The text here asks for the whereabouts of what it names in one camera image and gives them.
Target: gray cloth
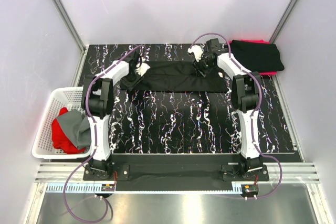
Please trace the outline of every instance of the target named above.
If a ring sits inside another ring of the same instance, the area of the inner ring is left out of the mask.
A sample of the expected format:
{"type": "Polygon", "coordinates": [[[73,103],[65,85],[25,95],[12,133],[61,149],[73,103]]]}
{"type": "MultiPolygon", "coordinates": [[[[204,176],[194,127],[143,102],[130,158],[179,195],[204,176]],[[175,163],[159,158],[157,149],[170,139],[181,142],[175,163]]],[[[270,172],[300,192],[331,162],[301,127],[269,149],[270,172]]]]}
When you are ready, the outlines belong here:
{"type": "Polygon", "coordinates": [[[56,119],[65,136],[77,149],[91,145],[90,123],[87,116],[83,116],[78,110],[71,110],[56,119]]]}

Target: robotic arm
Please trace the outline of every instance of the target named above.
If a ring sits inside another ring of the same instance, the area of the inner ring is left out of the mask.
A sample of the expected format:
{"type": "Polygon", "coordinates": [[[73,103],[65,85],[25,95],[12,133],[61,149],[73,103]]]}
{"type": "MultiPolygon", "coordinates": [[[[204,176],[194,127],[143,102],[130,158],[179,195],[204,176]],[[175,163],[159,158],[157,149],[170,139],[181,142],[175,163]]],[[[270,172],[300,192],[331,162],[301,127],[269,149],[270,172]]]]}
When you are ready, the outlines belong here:
{"type": "MultiPolygon", "coordinates": [[[[259,143],[253,142],[252,138],[253,134],[254,139],[258,139],[258,129],[257,127],[251,129],[252,122],[253,125],[258,125],[258,111],[253,116],[251,113],[257,107],[261,94],[254,81],[245,74],[250,71],[242,66],[233,55],[225,53],[218,39],[207,41],[204,51],[200,46],[192,46],[188,49],[188,53],[195,56],[193,65],[199,75],[206,76],[217,65],[233,81],[231,101],[239,116],[242,139],[239,174],[242,176],[255,175],[262,170],[263,160],[254,146],[259,147],[259,143]]],[[[251,74],[260,83],[260,74],[257,72],[251,74]]]]}
{"type": "Polygon", "coordinates": [[[128,56],[123,61],[117,62],[118,61],[114,61],[112,64],[115,65],[115,67],[95,82],[88,98],[86,94],[94,77],[85,77],[81,101],[81,106],[85,110],[85,100],[89,99],[89,110],[96,121],[96,123],[94,123],[93,118],[88,118],[91,129],[91,139],[95,139],[94,126],[96,125],[97,127],[97,149],[93,158],[89,161],[89,168],[107,173],[108,175],[112,174],[108,122],[114,106],[113,86],[121,81],[131,90],[141,81],[143,75],[150,68],[146,63],[141,61],[141,56],[137,52],[135,52],[133,56],[128,56]]]}

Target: cable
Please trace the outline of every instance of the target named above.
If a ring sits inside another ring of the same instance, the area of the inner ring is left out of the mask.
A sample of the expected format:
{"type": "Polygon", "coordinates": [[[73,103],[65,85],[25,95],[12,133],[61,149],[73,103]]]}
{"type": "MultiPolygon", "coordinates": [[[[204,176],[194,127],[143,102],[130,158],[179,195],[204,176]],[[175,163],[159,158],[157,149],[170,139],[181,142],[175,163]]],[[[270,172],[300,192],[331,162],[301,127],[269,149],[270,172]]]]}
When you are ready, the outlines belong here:
{"type": "Polygon", "coordinates": [[[118,173],[117,173],[116,170],[114,172],[116,173],[116,174],[113,174],[113,177],[114,177],[114,186],[116,186],[117,185],[118,173]]]}
{"type": "MultiPolygon", "coordinates": [[[[92,199],[92,198],[96,198],[95,195],[92,195],[92,196],[89,196],[89,197],[87,197],[87,198],[85,198],[85,199],[82,199],[81,201],[79,201],[78,203],[76,203],[74,206],[72,206],[70,209],[73,210],[73,209],[75,209],[76,207],[78,207],[80,204],[82,204],[83,202],[87,201],[88,199],[92,199]]],[[[56,215],[56,216],[58,216],[58,217],[61,217],[61,216],[66,215],[66,214],[69,213],[68,210],[66,210],[66,211],[64,211],[64,212],[62,212],[62,213],[60,213],[60,214],[56,213],[56,212],[54,211],[54,209],[55,209],[56,207],[54,206],[55,204],[54,204],[54,202],[52,201],[52,199],[51,199],[51,201],[50,201],[50,205],[51,205],[51,211],[53,212],[54,215],[56,215]]],[[[111,210],[111,220],[112,220],[112,217],[113,217],[113,209],[112,209],[112,206],[111,206],[111,203],[110,203],[110,202],[108,202],[108,206],[109,206],[109,208],[110,208],[110,210],[111,210]]]]}
{"type": "Polygon", "coordinates": [[[234,173],[232,173],[232,172],[228,172],[227,170],[219,170],[219,172],[220,172],[220,173],[227,173],[227,174],[229,174],[229,175],[231,175],[231,176],[234,176],[234,175],[236,175],[236,174],[239,172],[239,170],[235,171],[234,173]]]}
{"type": "Polygon", "coordinates": [[[254,181],[253,185],[256,185],[258,183],[258,175],[255,176],[256,181],[254,181]]]}
{"type": "MultiPolygon", "coordinates": [[[[252,111],[252,113],[251,113],[251,115],[250,115],[250,117],[252,118],[253,115],[254,115],[254,113],[255,113],[256,111],[259,110],[260,105],[261,105],[261,101],[262,101],[262,91],[261,91],[261,85],[260,85],[260,83],[258,82],[257,78],[255,78],[255,77],[253,76],[253,74],[251,74],[250,72],[247,72],[247,71],[243,70],[243,69],[240,67],[239,62],[237,62],[236,60],[234,60],[234,59],[231,57],[231,46],[230,46],[230,43],[229,43],[229,41],[228,41],[223,35],[218,34],[218,33],[206,33],[206,34],[202,34],[202,35],[200,35],[199,37],[197,37],[197,38],[194,40],[194,42],[191,44],[190,48],[191,48],[191,47],[192,47],[192,46],[193,46],[193,45],[194,45],[200,38],[202,38],[202,37],[204,37],[204,36],[206,36],[206,35],[217,35],[217,36],[222,37],[222,38],[225,40],[226,45],[227,45],[227,47],[228,47],[228,49],[229,49],[229,59],[230,59],[230,60],[231,60],[231,61],[232,61],[232,62],[233,62],[233,63],[234,63],[234,64],[235,64],[235,65],[236,65],[236,66],[237,66],[243,73],[249,75],[249,76],[254,80],[254,82],[256,83],[256,85],[257,85],[257,87],[258,87],[258,91],[259,91],[259,101],[258,101],[258,104],[257,104],[256,108],[252,111]]],[[[251,120],[251,131],[252,131],[252,132],[253,132],[253,129],[254,129],[254,126],[253,126],[253,120],[251,120]]],[[[270,193],[258,197],[259,199],[263,199],[263,198],[267,198],[268,196],[273,195],[273,194],[278,190],[278,188],[279,188],[279,186],[280,186],[280,184],[281,184],[281,181],[282,181],[282,166],[281,166],[281,164],[280,164],[280,161],[278,161],[277,158],[275,158],[275,157],[273,157],[273,156],[265,155],[264,153],[261,152],[261,150],[259,149],[259,147],[256,145],[256,141],[255,141],[255,139],[254,139],[254,134],[252,134],[252,143],[253,143],[255,149],[257,150],[257,152],[260,154],[260,156],[262,156],[262,157],[264,157],[264,158],[270,158],[270,159],[273,159],[275,162],[278,163],[278,165],[279,165],[279,169],[280,169],[280,177],[279,177],[279,182],[278,182],[277,186],[276,186],[276,187],[273,189],[273,191],[271,191],[270,193]]]]}
{"type": "MultiPolygon", "coordinates": [[[[131,53],[133,53],[134,51],[136,51],[136,50],[137,50],[138,48],[140,48],[140,47],[143,47],[143,48],[144,48],[144,51],[146,51],[146,46],[145,46],[145,45],[138,45],[138,46],[134,47],[132,50],[130,50],[130,51],[129,51],[127,54],[125,54],[123,57],[121,57],[121,58],[117,61],[117,63],[112,64],[112,65],[109,66],[105,71],[103,71],[102,73],[100,73],[99,75],[97,75],[97,76],[92,80],[92,82],[90,83],[90,85],[89,85],[89,87],[88,87],[88,91],[87,91],[87,93],[86,93],[86,97],[89,98],[90,93],[91,93],[92,86],[93,86],[93,84],[94,84],[99,78],[103,77],[105,74],[107,74],[108,72],[110,72],[110,71],[111,71],[116,65],[118,65],[124,58],[126,58],[128,55],[130,55],[131,53]]],[[[96,120],[94,119],[94,117],[92,116],[92,114],[91,114],[91,112],[90,112],[90,110],[89,110],[89,99],[86,99],[86,100],[85,100],[85,110],[86,110],[88,116],[92,118],[93,123],[95,124],[95,125],[94,125],[94,139],[95,139],[95,145],[94,145],[94,147],[93,147],[93,152],[92,152],[91,156],[89,156],[83,163],[81,163],[79,166],[77,166],[77,167],[72,171],[72,173],[69,175],[69,177],[67,178],[67,180],[66,180],[66,182],[65,182],[65,184],[64,184],[64,189],[63,189],[63,193],[62,193],[62,194],[63,194],[63,200],[64,200],[65,207],[67,208],[68,212],[71,214],[72,217],[74,217],[76,220],[79,220],[79,221],[84,222],[84,223],[98,223],[98,222],[100,222],[101,220],[103,220],[103,219],[105,218],[105,216],[106,216],[106,214],[107,214],[107,211],[108,211],[108,208],[109,208],[109,207],[108,207],[108,201],[107,201],[105,198],[101,197],[101,199],[103,199],[104,202],[105,202],[105,204],[106,204],[106,211],[105,211],[105,213],[103,214],[103,216],[102,216],[100,219],[98,219],[98,220],[93,220],[93,221],[91,221],[91,220],[84,220],[84,219],[81,219],[81,218],[77,217],[77,216],[71,211],[71,209],[70,209],[70,207],[69,207],[69,205],[68,205],[68,202],[67,202],[67,198],[66,198],[66,188],[67,188],[67,185],[68,185],[68,183],[69,183],[70,178],[73,176],[73,174],[74,174],[80,167],[82,167],[82,165],[84,165],[85,163],[88,163],[88,162],[93,158],[93,156],[95,155],[95,153],[96,153],[96,151],[97,151],[97,142],[98,142],[98,139],[97,139],[97,138],[98,138],[98,137],[97,137],[97,126],[96,126],[96,120]]]]}

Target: folded clothes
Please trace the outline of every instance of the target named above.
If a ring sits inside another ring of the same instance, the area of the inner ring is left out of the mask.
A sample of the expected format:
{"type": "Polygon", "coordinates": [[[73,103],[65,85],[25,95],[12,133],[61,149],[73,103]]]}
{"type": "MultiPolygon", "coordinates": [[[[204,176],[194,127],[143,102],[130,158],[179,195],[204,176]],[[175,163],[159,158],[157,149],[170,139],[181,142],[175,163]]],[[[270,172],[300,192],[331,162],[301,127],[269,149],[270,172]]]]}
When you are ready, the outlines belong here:
{"type": "Polygon", "coordinates": [[[235,58],[245,68],[259,73],[276,72],[285,69],[280,52],[275,44],[233,40],[231,45],[235,58]]]}
{"type": "Polygon", "coordinates": [[[62,108],[51,128],[54,148],[60,148],[67,154],[84,152],[91,145],[89,120],[77,110],[62,108]]]}
{"type": "Polygon", "coordinates": [[[64,134],[77,149],[91,145],[90,123],[87,116],[78,110],[71,110],[56,119],[64,134]]]}
{"type": "MultiPolygon", "coordinates": [[[[59,116],[67,113],[67,108],[62,108],[59,112],[59,116]]],[[[67,154],[78,154],[85,151],[85,148],[77,149],[71,141],[64,134],[62,128],[60,127],[57,118],[55,118],[51,124],[51,139],[53,141],[53,146],[55,149],[62,149],[67,154]]]]}
{"type": "Polygon", "coordinates": [[[190,61],[147,61],[146,63],[151,68],[134,90],[227,92],[224,72],[217,66],[206,77],[199,77],[190,61]]]}

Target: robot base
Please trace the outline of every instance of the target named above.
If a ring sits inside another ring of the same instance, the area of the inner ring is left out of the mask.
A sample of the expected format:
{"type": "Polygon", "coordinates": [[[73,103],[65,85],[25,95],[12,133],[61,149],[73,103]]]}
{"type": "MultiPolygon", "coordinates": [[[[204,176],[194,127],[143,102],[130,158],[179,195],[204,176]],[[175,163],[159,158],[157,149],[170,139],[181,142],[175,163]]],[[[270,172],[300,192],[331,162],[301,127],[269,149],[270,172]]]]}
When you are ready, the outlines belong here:
{"type": "Polygon", "coordinates": [[[238,165],[222,165],[222,170],[228,171],[228,173],[223,172],[223,181],[225,182],[251,182],[254,183],[255,175],[258,175],[258,181],[269,181],[267,166],[263,165],[261,171],[254,171],[251,173],[247,173],[244,176],[239,173],[232,175],[230,174],[233,170],[237,169],[238,165]]]}
{"type": "MultiPolygon", "coordinates": [[[[130,171],[129,165],[115,165],[113,166],[113,171],[117,172],[117,181],[127,181],[130,171]]],[[[85,166],[85,171],[83,175],[83,180],[86,181],[113,181],[113,174],[108,174],[107,172],[103,172],[101,170],[95,170],[90,167],[90,165],[85,166]]]]}

